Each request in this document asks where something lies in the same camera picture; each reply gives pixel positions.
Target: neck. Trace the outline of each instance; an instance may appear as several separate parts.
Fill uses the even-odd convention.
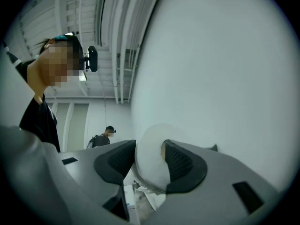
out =
[[[27,67],[27,84],[35,92],[34,98],[43,99],[43,94],[47,86],[44,84],[38,69],[38,61],[35,60]]]

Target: gray shirt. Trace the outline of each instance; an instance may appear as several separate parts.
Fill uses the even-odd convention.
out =
[[[109,139],[105,137],[104,134],[101,134],[100,136],[98,136],[96,138],[96,140],[94,141],[94,144],[93,144],[93,148],[94,147],[99,147],[99,146],[104,146],[104,145],[108,145],[110,142],[109,142]]]

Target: black shirt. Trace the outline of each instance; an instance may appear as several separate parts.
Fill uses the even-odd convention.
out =
[[[108,145],[109,143],[110,143],[109,138],[106,138],[104,134],[101,134],[96,138],[92,147],[93,148],[100,147],[100,146]]]
[[[31,62],[21,63],[16,67],[26,82],[27,66]],[[20,128],[34,133],[42,142],[53,144],[56,150],[60,152],[56,117],[46,103],[44,94],[42,101],[43,103],[39,105],[34,98],[31,100],[20,122]]]

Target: person wearing headset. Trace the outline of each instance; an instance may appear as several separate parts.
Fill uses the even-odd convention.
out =
[[[44,91],[49,86],[67,82],[84,70],[83,49],[76,36],[59,35],[42,43],[39,56],[27,62],[19,62],[16,69],[35,92],[27,107],[20,128],[51,143],[60,152],[57,120],[45,101]]]

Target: white ceiling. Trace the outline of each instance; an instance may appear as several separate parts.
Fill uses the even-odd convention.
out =
[[[37,43],[43,39],[71,31],[79,32],[77,37],[84,51],[91,45],[97,49],[98,71],[88,71],[85,82],[64,83],[61,87],[47,88],[45,96],[105,97],[123,103],[129,101],[137,65],[136,51],[142,44],[155,2],[28,0],[7,31],[4,41],[12,54],[26,61],[38,54],[41,46]]]

